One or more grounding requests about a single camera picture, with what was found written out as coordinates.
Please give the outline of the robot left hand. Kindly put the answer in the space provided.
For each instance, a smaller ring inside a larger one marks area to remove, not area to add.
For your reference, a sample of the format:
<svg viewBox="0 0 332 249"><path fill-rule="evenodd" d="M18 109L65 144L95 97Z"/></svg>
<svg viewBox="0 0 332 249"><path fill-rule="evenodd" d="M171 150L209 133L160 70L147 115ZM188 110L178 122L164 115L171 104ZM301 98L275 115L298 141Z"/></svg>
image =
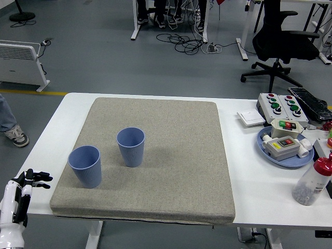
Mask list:
<svg viewBox="0 0 332 249"><path fill-rule="evenodd" d="M23 171L6 185L1 200L1 248L24 248L23 231L27 226L34 187L49 189L53 177L47 172Z"/></svg>

